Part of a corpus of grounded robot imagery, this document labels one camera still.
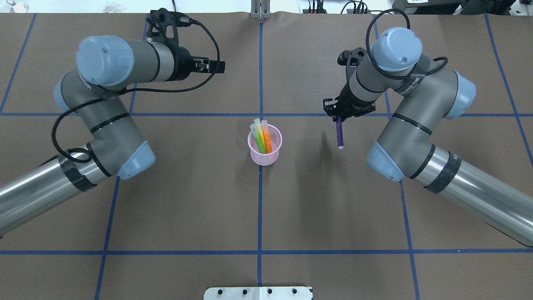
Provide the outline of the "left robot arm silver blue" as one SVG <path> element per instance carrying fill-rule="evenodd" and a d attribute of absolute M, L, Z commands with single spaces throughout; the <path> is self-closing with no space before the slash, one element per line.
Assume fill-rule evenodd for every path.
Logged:
<path fill-rule="evenodd" d="M 77 67 L 65 74 L 54 96 L 65 110 L 52 127 L 57 156 L 1 188 L 1 235 L 64 201 L 118 175 L 129 179 L 151 167 L 154 152 L 120 100 L 130 84 L 184 80 L 192 72 L 213 76 L 225 71 L 217 58 L 190 55 L 177 37 L 154 34 L 146 40 L 90 36 L 76 53 Z M 62 149 L 56 139 L 60 121 L 81 117 L 93 140 Z"/>

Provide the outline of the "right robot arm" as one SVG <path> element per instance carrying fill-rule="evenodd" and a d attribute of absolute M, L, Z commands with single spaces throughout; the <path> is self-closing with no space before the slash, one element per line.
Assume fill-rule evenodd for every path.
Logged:
<path fill-rule="evenodd" d="M 387 90 L 402 96 L 366 157 L 369 167 L 394 182 L 413 179 L 532 247 L 532 197 L 429 141 L 442 119 L 458 118 L 472 104 L 476 86 L 470 80 L 424 54 L 420 38 L 402 27 L 343 51 L 337 62 L 346 83 L 337 97 L 322 101 L 334 122 L 373 112 Z"/>

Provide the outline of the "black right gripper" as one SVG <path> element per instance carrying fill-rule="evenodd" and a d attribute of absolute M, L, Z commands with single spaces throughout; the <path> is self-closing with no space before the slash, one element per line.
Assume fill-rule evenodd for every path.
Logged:
<path fill-rule="evenodd" d="M 323 109 L 333 119 L 347 119 L 372 113 L 376 106 L 375 101 L 363 101 L 356 97 L 349 86 L 345 85 L 335 99 L 323 99 Z"/>

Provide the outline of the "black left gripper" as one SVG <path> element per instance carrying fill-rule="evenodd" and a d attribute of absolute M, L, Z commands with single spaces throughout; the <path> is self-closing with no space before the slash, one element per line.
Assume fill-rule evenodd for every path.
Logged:
<path fill-rule="evenodd" d="M 224 61 L 192 56 L 184 46 L 178 46 L 173 51 L 173 56 L 173 80 L 184 80 L 192 72 L 208 74 L 222 74 L 225 72 Z"/>

